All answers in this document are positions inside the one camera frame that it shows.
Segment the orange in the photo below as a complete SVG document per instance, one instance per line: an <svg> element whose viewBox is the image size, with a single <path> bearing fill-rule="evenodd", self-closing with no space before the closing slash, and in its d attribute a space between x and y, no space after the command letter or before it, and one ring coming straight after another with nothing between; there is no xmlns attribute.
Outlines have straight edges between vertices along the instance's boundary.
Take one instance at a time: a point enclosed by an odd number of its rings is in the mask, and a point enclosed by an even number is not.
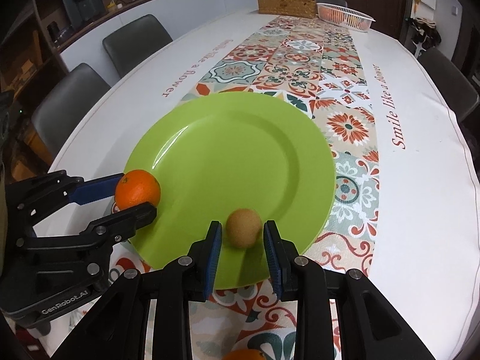
<svg viewBox="0 0 480 360"><path fill-rule="evenodd" d="M146 170L135 169L126 173L115 188L115 203L120 210L150 202L160 202L160 184Z"/></svg>
<svg viewBox="0 0 480 360"><path fill-rule="evenodd" d="M265 360L265 356L256 349L239 349L225 355L222 360Z"/></svg>

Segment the white tablecloth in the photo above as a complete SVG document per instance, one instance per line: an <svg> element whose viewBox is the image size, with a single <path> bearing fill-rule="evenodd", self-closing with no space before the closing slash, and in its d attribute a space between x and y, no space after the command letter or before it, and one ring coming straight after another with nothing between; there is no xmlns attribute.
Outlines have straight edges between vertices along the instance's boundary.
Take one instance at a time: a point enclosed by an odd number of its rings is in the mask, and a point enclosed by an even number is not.
<svg viewBox="0 0 480 360"><path fill-rule="evenodd" d="M274 18L230 14L151 56L95 105L51 170L66 169L85 180L123 171L150 126L230 50ZM369 278L436 359L451 359L479 300L479 182L470 152L455 115L406 49L376 31L351 36L373 103L382 172ZM105 200L67 206L35 229L41 236L77 234L107 205ZM52 333L43 338L50 354L68 323L68 316L52 322Z"/></svg>

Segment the dining table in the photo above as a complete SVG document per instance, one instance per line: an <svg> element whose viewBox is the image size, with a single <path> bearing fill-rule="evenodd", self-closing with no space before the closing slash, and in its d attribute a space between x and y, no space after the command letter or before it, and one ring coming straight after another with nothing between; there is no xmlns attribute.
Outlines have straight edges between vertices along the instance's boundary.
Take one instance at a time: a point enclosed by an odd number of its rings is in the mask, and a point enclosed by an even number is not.
<svg viewBox="0 0 480 360"><path fill-rule="evenodd" d="M257 11L222 16L123 77L83 118L50 170L85 180L123 172L157 121L219 92L264 93L291 104L321 130L335 165L334 202L313 245L299 252L324 269L361 270L437 360L452 359L479 302L480 186L455 114L393 38L318 17ZM115 210L112 199L70 204L35 231L78 234ZM110 281L129 268L151 270L131 244L121 242L111 256ZM92 304L51 322L51 332L41 338L49 355ZM221 359L231 350L255 348L268 360L290 360L296 307L280 302L269 280L215 290L206 303L190 303L193 358ZM146 359L153 318L151 312ZM333 302L332 323L340 359Z"/></svg>

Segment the patterned table runner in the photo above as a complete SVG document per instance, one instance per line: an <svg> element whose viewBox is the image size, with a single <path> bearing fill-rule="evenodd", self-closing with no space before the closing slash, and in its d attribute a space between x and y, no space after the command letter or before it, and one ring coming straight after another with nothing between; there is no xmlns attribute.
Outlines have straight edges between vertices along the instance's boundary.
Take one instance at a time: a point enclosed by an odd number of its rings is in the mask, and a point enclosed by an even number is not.
<svg viewBox="0 0 480 360"><path fill-rule="evenodd" d="M304 254L326 269L358 268L368 275L378 219L378 150L368 87L349 31L319 19L279 16L220 60L179 104L228 91L277 97L320 128L331 147L337 184L325 228ZM112 255L112 281L128 268L150 270L129 244L123 245L129 250ZM90 306L72 313L71 328ZM190 304L193 358L220 359L232 348L249 347L262 350L267 360L293 359L296 313L296 302L278 301L268 280L215 291L209 302ZM151 312L146 359L153 318ZM339 360L333 302L332 318Z"/></svg>

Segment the white partition wall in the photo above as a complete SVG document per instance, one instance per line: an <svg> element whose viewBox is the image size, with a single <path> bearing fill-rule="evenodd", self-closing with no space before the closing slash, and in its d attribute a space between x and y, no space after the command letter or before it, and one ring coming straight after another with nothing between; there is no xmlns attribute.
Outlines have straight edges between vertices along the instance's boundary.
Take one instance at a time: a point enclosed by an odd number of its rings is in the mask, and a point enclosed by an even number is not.
<svg viewBox="0 0 480 360"><path fill-rule="evenodd" d="M120 77L103 49L102 40L118 28L139 17L152 14L163 24L172 39L177 39L219 16L242 9L257 8L257 0L151 0L99 25L60 55L69 71L85 62L113 86Z"/></svg>

